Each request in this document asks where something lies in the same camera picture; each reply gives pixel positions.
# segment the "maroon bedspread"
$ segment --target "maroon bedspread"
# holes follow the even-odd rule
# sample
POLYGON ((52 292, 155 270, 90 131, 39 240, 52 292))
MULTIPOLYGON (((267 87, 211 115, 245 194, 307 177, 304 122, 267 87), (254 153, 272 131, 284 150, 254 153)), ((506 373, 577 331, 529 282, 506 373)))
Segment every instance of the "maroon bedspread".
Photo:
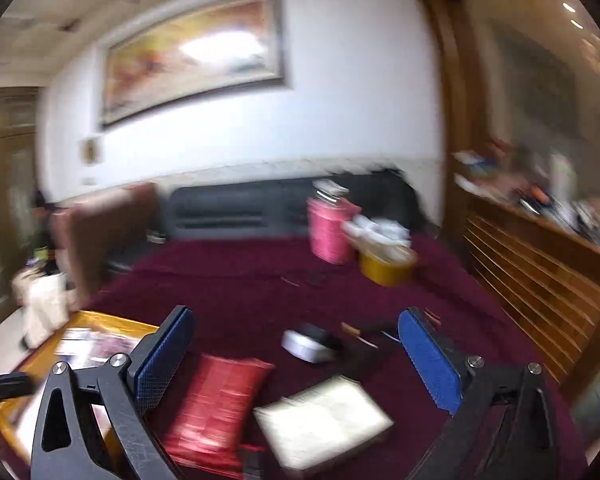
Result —
MULTIPOLYGON (((340 322, 396 319, 405 308, 428 308, 440 331, 456 346, 488 362, 539 361, 532 343, 494 298, 432 238, 414 237, 420 266, 411 283, 383 288, 360 274, 355 263, 332 266, 314 257, 307 240, 172 242, 119 278, 88 306, 108 314, 160 324, 176 304, 196 315, 194 351, 183 360, 161 404, 149 416, 158 434, 174 419, 196 371, 200 352, 230 358, 255 357, 276 365, 256 403, 267 404, 319 380, 324 370, 292 357, 280 346, 282 333, 301 322, 340 332, 340 322)), ((387 440, 364 450, 317 479, 402 480, 427 450, 447 419, 429 397, 403 351, 391 354, 363 386, 395 421, 387 440)), ((586 461, 568 407, 552 381, 562 479, 579 478, 586 461)), ((243 442, 265 445, 253 417, 243 442)), ((272 456, 266 478, 285 475, 272 456)), ((196 472, 187 472, 195 478, 196 472)))

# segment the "cluttered items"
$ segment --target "cluttered items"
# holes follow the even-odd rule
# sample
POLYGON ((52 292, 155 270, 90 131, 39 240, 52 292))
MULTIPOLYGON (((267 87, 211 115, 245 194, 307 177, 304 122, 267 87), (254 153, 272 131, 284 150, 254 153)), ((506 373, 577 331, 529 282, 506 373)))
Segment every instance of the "cluttered items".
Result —
POLYGON ((410 278, 418 256, 411 249, 407 228, 392 220, 359 214, 343 222, 342 230, 360 253, 360 271, 370 280, 396 286, 410 278))
MULTIPOLYGON (((42 393, 54 363, 69 359, 75 367, 100 366, 101 359, 110 357, 106 355, 108 352, 116 348, 129 351, 142 337, 156 329, 154 325, 99 312, 81 310, 72 314, 67 325, 53 334, 18 368, 32 381, 32 395, 0 402, 0 434, 8 446, 25 464, 30 463, 42 393)), ((119 453, 114 443, 115 437, 110 433, 105 410, 100 406, 95 411, 99 412, 96 417, 102 424, 101 431, 107 449, 112 454, 119 453)))
POLYGON ((600 247, 600 197, 580 189, 573 161, 494 140, 487 156, 457 152, 455 182, 467 192, 519 207, 600 247))
MULTIPOLYGON (((397 322, 346 329, 378 348, 383 342, 404 348, 436 405, 451 415, 408 478, 451 480, 461 474, 476 479, 555 478, 557 441, 541 365, 501 367, 462 354, 433 328, 433 320, 442 324, 433 312, 425 315, 410 308, 397 322), (502 420, 471 473, 463 469, 465 460, 473 454, 482 420, 494 405, 504 407, 502 420)), ((42 395, 31 479, 64 478, 62 472, 67 471, 75 480, 119 478, 102 445, 92 404, 106 408, 139 480, 176 480, 180 473, 174 462, 186 461, 187 466, 230 478, 262 478, 261 449, 240 446, 238 441, 270 364, 203 357, 177 416, 186 415, 186 420, 164 440, 172 458, 181 453, 174 462, 144 426, 142 414, 160 401, 189 346, 193 327, 192 313, 179 306, 135 348, 110 356, 100 366, 73 370, 67 361, 57 362, 42 395)), ((67 341, 83 340, 80 331, 70 335, 73 338, 67 341)), ((340 373, 255 408, 254 416, 281 467, 295 478, 335 466, 372 443, 381 445, 384 437, 391 438, 394 426, 361 383, 340 373)))

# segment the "ceiling light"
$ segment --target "ceiling light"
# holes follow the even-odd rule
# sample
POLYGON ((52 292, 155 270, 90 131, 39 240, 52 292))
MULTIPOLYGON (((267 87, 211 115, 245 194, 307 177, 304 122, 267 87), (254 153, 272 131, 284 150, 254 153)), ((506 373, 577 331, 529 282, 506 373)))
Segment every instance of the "ceiling light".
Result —
POLYGON ((265 49, 248 32, 218 32, 185 43, 180 50, 202 63, 224 63, 231 59, 245 59, 262 54, 265 49))

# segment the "framed painting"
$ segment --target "framed painting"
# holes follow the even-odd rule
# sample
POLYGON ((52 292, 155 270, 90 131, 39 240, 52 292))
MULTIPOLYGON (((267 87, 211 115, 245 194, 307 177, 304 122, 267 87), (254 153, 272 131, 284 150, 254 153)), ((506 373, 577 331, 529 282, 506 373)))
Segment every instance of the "framed painting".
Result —
POLYGON ((136 34, 107 53, 103 127, 229 88, 282 84, 279 0, 225 0, 136 34))

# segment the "brown chair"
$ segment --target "brown chair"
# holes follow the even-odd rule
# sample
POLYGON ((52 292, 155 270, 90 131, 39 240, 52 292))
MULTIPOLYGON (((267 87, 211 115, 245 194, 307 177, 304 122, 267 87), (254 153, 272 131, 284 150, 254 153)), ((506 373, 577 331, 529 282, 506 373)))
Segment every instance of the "brown chair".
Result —
POLYGON ((109 251, 144 240, 157 214, 157 187, 145 182, 86 199, 54 215, 54 238, 66 250, 78 306, 83 308, 102 288, 109 251))
POLYGON ((550 221, 471 196, 472 271, 573 402, 600 370, 600 248, 550 221))

